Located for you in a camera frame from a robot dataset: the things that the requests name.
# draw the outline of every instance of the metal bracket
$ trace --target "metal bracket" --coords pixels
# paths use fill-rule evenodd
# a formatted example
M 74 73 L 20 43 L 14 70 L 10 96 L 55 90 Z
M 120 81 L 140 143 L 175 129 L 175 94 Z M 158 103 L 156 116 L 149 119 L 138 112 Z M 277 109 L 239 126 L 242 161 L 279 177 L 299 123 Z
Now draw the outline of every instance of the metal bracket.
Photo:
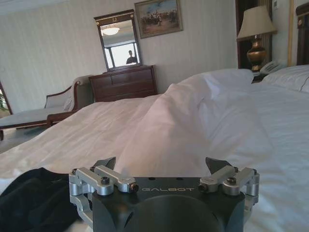
M 94 172 L 87 168 L 74 169 L 69 174 L 70 202 L 77 207 L 78 215 L 93 228 L 93 215 L 89 200 L 92 193 L 107 196 L 114 192 L 114 185 L 121 192 L 132 193 L 139 189 L 132 177 L 123 177 L 103 165 L 95 167 Z
M 222 184 L 223 192 L 226 195 L 237 196 L 240 189 L 246 186 L 244 223 L 252 213 L 252 207 L 258 203 L 260 174 L 255 169 L 244 168 L 236 172 L 237 168 L 225 166 L 209 177 L 200 179 L 199 190 L 204 193 L 216 192 L 218 186 Z
M 199 189 L 204 193 L 216 192 L 218 187 L 228 177 L 235 175 L 235 168 L 232 166 L 225 166 L 224 168 L 216 171 L 211 176 L 202 177 L 200 179 Z

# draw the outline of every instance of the telephone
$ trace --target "telephone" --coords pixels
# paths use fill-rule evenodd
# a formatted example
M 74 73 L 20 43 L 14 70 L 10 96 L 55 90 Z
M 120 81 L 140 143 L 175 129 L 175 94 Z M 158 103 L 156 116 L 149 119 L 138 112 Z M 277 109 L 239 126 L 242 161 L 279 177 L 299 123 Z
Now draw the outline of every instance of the telephone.
M 276 61 L 272 61 L 272 62 L 266 64 L 263 68 L 261 68 L 260 73 L 268 75 L 268 74 L 274 73 L 275 71 L 283 69 L 285 67 L 286 67 L 286 65 L 284 65 L 284 64 L 279 64 Z

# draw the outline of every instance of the picture frame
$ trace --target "picture frame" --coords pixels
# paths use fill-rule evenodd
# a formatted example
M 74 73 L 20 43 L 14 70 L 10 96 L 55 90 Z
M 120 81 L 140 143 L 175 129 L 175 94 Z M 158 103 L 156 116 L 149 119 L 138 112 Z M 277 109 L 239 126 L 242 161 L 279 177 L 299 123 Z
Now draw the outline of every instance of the picture frame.
M 135 3 L 140 38 L 183 30 L 180 0 L 146 0 Z

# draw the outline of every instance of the wooden dresser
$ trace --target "wooden dresser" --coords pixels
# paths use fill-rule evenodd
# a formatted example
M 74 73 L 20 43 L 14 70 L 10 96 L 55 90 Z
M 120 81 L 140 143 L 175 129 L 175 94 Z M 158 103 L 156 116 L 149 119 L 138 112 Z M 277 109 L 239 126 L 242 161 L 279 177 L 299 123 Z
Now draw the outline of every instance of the wooden dresser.
M 138 66 L 89 77 L 95 102 L 113 102 L 157 94 L 154 66 Z

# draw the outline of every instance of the white duvet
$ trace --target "white duvet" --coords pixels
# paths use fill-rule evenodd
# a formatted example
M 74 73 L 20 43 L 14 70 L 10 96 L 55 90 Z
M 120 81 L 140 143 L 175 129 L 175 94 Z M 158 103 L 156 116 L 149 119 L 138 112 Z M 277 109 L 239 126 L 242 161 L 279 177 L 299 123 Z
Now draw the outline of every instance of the white duvet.
M 116 171 L 133 176 L 204 176 L 205 157 L 226 159 L 261 174 L 260 199 L 246 231 L 306 231 L 308 186 L 278 164 L 247 91 L 249 71 L 193 76 L 160 96 L 95 103 L 36 138 L 0 154 L 0 191 L 33 168 L 68 173 L 117 157 Z M 76 223 L 70 231 L 84 231 Z

